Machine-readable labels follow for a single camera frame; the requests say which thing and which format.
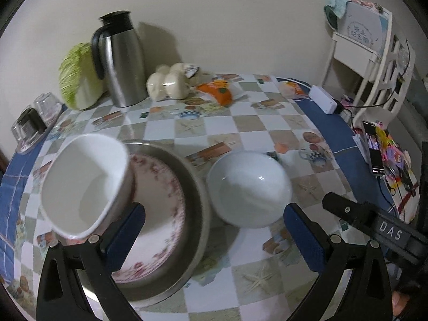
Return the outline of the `stainless steel round plate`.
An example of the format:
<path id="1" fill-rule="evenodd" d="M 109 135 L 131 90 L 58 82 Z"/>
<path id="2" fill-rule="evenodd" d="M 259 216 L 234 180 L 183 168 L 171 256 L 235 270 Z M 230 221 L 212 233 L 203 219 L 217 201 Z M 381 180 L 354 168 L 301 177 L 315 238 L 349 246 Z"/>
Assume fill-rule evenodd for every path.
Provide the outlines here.
<path id="1" fill-rule="evenodd" d="M 155 142 L 129 140 L 125 145 L 130 156 L 147 154 L 167 164 L 178 178 L 185 197 L 188 232 L 184 247 L 170 268 L 160 277 L 143 285 L 117 284 L 132 307 L 150 307 L 171 297 L 192 277 L 209 238 L 210 204 L 202 179 L 188 160 L 177 155 L 169 147 Z"/>

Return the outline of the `white square bowl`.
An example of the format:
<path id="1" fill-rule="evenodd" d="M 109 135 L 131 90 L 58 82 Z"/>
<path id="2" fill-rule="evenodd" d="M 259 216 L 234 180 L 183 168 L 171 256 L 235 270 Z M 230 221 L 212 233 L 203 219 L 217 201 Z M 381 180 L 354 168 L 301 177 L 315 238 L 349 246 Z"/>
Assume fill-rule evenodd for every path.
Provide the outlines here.
<path id="1" fill-rule="evenodd" d="M 63 238 L 103 233 L 131 203 L 135 177 L 125 144 L 100 133 L 72 139 L 41 187 L 41 210 Z"/>

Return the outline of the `floral round porcelain plate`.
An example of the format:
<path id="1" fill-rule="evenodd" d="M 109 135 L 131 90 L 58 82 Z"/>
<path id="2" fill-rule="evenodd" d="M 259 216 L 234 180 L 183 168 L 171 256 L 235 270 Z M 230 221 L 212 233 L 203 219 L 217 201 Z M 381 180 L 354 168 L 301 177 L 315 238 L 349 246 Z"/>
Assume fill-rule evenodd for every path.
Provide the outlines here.
<path id="1" fill-rule="evenodd" d="M 184 247 L 188 232 L 181 184 L 172 169 L 147 154 L 132 154 L 134 201 L 144 206 L 145 224 L 122 268 L 112 273 L 119 285 L 143 285 L 166 273 Z"/>

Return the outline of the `pale blue round bowl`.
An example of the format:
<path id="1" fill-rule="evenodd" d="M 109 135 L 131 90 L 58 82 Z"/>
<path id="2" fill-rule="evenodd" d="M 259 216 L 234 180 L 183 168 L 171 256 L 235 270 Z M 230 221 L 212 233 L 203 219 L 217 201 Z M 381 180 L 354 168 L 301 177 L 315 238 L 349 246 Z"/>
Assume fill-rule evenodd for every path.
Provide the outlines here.
<path id="1" fill-rule="evenodd" d="M 223 155 L 206 177 L 216 214 L 239 228 L 264 228 L 276 222 L 293 197 L 285 169 L 272 157 L 255 151 Z"/>

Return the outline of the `colourful toy pile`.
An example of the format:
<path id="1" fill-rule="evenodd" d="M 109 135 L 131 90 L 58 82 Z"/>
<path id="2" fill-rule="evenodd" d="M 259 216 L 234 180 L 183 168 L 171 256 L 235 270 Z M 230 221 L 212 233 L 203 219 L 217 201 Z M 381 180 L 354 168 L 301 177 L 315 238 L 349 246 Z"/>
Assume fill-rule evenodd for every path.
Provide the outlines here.
<path id="1" fill-rule="evenodd" d="M 411 158 L 393 140 L 382 124 L 375 124 L 380 144 L 381 159 L 385 170 L 385 183 L 394 205 L 401 214 L 406 208 L 417 206 L 419 181 L 411 169 Z"/>

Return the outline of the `checkered plastic tablecloth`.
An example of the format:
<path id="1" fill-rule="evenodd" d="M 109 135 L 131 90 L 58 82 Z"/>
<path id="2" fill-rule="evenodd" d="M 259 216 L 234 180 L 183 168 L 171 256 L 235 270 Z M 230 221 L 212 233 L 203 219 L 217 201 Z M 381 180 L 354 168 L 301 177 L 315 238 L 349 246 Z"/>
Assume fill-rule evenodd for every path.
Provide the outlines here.
<path id="1" fill-rule="evenodd" d="M 309 98 L 285 99 L 286 78 L 228 76 L 244 91 L 231 106 L 199 92 L 187 100 L 146 99 L 119 109 L 103 98 L 86 111 L 65 111 L 43 145 L 15 156 L 8 169 L 7 209 L 17 217 L 14 259 L 2 262 L 7 293 L 28 320 L 52 231 L 39 209 L 39 190 L 50 162 L 76 136 L 103 133 L 120 140 L 163 143 L 189 156 L 218 143 L 232 150 L 275 151 L 289 173 L 294 200 L 329 233 L 364 242 L 363 234 L 321 206 L 328 192 L 370 201 L 399 214 L 385 180 L 378 181 L 353 140 L 348 113 L 325 114 Z M 278 238 L 281 223 L 239 229 L 214 217 L 206 252 L 193 277 L 172 297 L 136 310 L 144 320 L 285 320 L 316 279 L 291 240 L 273 253 L 263 244 Z"/>

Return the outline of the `smartphone with lit screen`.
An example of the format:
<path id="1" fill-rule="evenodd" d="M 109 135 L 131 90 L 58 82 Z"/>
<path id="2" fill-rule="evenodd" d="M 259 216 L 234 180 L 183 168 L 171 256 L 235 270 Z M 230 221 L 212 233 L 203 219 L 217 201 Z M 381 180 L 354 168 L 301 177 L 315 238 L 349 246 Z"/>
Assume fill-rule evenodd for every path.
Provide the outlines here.
<path id="1" fill-rule="evenodd" d="M 381 148 L 373 123 L 363 121 L 364 136 L 369 151 L 369 165 L 375 176 L 384 175 L 384 165 L 381 157 Z"/>

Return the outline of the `tray with glass cups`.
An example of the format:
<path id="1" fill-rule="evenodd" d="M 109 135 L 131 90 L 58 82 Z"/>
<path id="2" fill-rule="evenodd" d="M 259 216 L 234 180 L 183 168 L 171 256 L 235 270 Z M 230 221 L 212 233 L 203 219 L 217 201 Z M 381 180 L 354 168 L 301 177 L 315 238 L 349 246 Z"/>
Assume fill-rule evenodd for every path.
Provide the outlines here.
<path id="1" fill-rule="evenodd" d="M 45 138 L 62 114 L 63 104 L 52 93 L 38 96 L 27 106 L 11 127 L 17 146 L 15 152 L 26 154 Z"/>

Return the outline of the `white power bank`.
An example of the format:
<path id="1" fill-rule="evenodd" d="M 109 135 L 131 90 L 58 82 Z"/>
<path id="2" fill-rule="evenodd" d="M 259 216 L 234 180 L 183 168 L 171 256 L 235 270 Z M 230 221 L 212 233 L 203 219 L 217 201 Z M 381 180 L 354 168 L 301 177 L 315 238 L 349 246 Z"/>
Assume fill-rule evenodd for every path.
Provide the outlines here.
<path id="1" fill-rule="evenodd" d="M 322 87 L 311 86 L 308 96 L 318 105 L 325 114 L 333 114 L 337 108 L 336 100 Z"/>

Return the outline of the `napa cabbage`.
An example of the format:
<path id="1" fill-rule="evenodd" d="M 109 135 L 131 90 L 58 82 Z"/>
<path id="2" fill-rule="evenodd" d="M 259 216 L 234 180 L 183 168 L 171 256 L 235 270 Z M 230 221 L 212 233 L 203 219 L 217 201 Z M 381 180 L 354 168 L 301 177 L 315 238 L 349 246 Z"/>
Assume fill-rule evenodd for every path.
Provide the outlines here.
<path id="1" fill-rule="evenodd" d="M 90 43 L 75 45 L 62 60 L 59 90 L 64 103 L 75 110 L 90 108 L 105 92 L 95 71 Z"/>

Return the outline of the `clear orange plastic bag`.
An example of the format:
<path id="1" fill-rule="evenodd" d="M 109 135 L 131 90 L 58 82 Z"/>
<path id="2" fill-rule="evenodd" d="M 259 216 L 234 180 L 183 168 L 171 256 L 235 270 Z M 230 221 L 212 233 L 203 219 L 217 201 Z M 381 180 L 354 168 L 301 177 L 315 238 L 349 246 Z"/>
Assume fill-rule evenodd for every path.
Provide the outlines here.
<path id="1" fill-rule="evenodd" d="M 308 94 L 300 85 L 291 81 L 279 82 L 278 91 L 285 99 L 300 100 L 308 98 Z"/>

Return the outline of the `bag of steamed buns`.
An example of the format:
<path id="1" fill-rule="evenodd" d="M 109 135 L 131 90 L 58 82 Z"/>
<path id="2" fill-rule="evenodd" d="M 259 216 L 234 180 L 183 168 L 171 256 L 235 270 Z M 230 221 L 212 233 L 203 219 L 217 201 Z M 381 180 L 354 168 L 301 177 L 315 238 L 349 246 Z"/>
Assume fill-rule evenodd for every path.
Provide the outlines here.
<path id="1" fill-rule="evenodd" d="M 161 64 L 147 79 L 147 92 L 153 101 L 186 99 L 191 88 L 200 82 L 201 74 L 195 64 L 178 62 L 170 67 Z"/>

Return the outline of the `orange snack packet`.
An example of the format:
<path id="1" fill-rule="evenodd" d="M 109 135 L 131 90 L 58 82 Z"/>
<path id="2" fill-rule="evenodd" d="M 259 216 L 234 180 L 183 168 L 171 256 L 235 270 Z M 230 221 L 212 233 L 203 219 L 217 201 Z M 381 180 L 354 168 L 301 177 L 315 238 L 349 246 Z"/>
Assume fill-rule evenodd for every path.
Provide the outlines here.
<path id="1" fill-rule="evenodd" d="M 222 78 L 200 84 L 196 89 L 212 96 L 221 106 L 230 106 L 244 96 L 244 91 L 241 88 Z"/>

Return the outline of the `stainless steel thermos jug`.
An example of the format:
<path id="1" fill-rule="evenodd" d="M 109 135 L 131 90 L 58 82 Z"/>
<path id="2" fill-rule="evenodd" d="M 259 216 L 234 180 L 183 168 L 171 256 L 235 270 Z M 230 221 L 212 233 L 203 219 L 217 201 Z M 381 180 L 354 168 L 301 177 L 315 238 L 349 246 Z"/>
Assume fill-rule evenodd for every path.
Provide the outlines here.
<path id="1" fill-rule="evenodd" d="M 121 10 L 100 17 L 91 38 L 97 77 L 117 107 L 133 106 L 148 97 L 142 45 L 130 19 Z"/>

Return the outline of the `white wooden shelf rack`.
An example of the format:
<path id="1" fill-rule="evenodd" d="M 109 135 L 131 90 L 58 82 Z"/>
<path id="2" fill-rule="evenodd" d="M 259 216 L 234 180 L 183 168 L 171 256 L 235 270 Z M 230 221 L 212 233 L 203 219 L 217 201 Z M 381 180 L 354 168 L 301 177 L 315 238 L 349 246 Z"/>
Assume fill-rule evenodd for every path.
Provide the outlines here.
<path id="1" fill-rule="evenodd" d="M 351 111 L 362 121 L 385 128 L 398 115 L 413 77 L 416 52 L 393 14 L 374 2 L 328 0 L 326 21 L 333 30 L 319 86 L 334 60 L 362 78 Z"/>

